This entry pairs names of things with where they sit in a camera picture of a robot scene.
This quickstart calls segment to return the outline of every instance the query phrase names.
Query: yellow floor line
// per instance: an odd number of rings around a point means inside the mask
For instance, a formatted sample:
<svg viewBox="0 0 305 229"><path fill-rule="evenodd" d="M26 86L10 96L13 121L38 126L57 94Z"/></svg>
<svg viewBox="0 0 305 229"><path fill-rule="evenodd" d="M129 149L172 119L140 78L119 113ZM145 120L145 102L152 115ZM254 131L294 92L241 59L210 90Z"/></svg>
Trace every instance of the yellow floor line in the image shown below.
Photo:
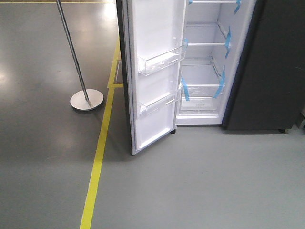
<svg viewBox="0 0 305 229"><path fill-rule="evenodd" d="M97 190L99 187L99 181L100 181L101 170L102 170L102 162L103 162L103 157L104 157L104 152L105 152L106 138L107 138L107 134L108 134L109 122L110 122L110 117L111 117L112 104L113 104L113 99L114 99L114 90L115 90L115 88L109 88L109 90L108 90L108 96L107 96L104 117L103 117L103 121L102 121L101 132L100 132L99 141L98 141L97 148L96 148L96 153L95 153L91 178L90 178L90 182L89 182L85 207L84 207L84 211L82 214L80 229L90 229L91 228L96 194L97 194Z"/></svg>
<svg viewBox="0 0 305 229"><path fill-rule="evenodd" d="M116 83L109 85L109 88L123 88L124 85L122 83Z"/></svg>

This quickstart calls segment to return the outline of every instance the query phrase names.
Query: gray floor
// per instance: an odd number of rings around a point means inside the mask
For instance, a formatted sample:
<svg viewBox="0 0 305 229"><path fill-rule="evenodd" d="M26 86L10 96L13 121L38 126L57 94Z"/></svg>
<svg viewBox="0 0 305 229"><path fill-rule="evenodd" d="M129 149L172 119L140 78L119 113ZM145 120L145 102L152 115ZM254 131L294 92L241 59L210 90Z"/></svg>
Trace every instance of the gray floor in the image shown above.
<svg viewBox="0 0 305 229"><path fill-rule="evenodd" d="M106 97L115 5L63 9L87 88ZM0 228L79 228L104 109L74 111L80 89L56 4L1 4Z"/></svg>
<svg viewBox="0 0 305 229"><path fill-rule="evenodd" d="M117 37L109 9L64 6L88 87L105 95ZM80 225L103 107L70 108L80 87L55 15L51 4L0 7L0 228ZM92 229L305 228L303 130L179 127L130 156L123 110L115 89Z"/></svg>
<svg viewBox="0 0 305 229"><path fill-rule="evenodd" d="M93 229L305 228L303 130L179 127L129 156L122 106L116 89Z"/></svg>

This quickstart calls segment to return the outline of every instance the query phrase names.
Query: black refrigerator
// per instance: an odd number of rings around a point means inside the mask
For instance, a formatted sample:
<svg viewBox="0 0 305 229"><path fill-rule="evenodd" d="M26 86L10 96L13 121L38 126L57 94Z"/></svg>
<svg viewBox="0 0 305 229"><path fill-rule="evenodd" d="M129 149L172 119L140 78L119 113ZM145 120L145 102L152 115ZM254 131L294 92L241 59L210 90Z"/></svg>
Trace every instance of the black refrigerator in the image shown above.
<svg viewBox="0 0 305 229"><path fill-rule="evenodd" d="M305 101L303 0L117 0L117 9L133 155L177 125L292 127Z"/></svg>

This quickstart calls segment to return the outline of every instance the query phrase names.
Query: refrigerator shelf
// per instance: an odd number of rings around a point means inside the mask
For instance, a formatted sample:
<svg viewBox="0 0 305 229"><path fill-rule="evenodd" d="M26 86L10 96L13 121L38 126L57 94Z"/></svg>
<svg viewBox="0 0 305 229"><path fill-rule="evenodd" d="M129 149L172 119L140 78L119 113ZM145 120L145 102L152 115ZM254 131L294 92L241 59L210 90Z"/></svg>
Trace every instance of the refrigerator shelf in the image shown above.
<svg viewBox="0 0 305 229"><path fill-rule="evenodd" d="M188 24L185 36L188 46L224 46L226 35L217 23Z"/></svg>
<svg viewBox="0 0 305 229"><path fill-rule="evenodd" d="M164 107L167 107L178 101L181 94L181 88L175 93L166 93L149 103L140 103L140 118L146 117Z"/></svg>
<svg viewBox="0 0 305 229"><path fill-rule="evenodd" d="M185 58L187 43L183 42L181 46L168 52L162 53L149 59L138 57L139 73L148 76L168 66L171 66Z"/></svg>
<svg viewBox="0 0 305 229"><path fill-rule="evenodd" d="M207 3L207 4L223 4L223 3L233 3L236 4L237 1L236 0L192 0L192 4L203 4L203 3Z"/></svg>
<svg viewBox="0 0 305 229"><path fill-rule="evenodd" d="M221 74L216 69L213 60L204 60L202 65L183 65L182 76L187 86L188 95L184 90L181 96L180 115L213 114L219 107L221 92Z"/></svg>

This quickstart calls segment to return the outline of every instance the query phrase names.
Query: silver pole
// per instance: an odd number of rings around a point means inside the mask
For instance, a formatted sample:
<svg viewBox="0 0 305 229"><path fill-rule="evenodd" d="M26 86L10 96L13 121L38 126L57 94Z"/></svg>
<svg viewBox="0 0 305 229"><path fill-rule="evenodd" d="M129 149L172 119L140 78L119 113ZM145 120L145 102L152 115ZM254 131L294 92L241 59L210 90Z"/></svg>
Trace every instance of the silver pole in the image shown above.
<svg viewBox="0 0 305 229"><path fill-rule="evenodd" d="M65 32L66 32L66 36L67 36L68 43L69 43L69 46L70 46L70 50L71 50L71 53L72 53L72 56L73 56L73 60L74 60L74 63L75 63L77 74L78 74L78 77L79 77L80 82L81 82L82 90L84 92L86 100L89 101L89 97L88 97L88 94L87 94L85 83L84 83L84 80L83 80L82 75L81 75L81 69L80 69L80 66L78 64L77 57L76 57L75 50L74 50L74 46L73 46L73 43L72 43L72 39L71 39L71 36L70 36L70 33L69 33L68 25L67 25L67 22L66 22L66 19L65 19L65 15L63 14L62 7L61 7L61 1L56 0L56 4L57 4L57 7L58 7L59 14L61 15L61 21L62 21L63 27L65 29Z"/></svg>

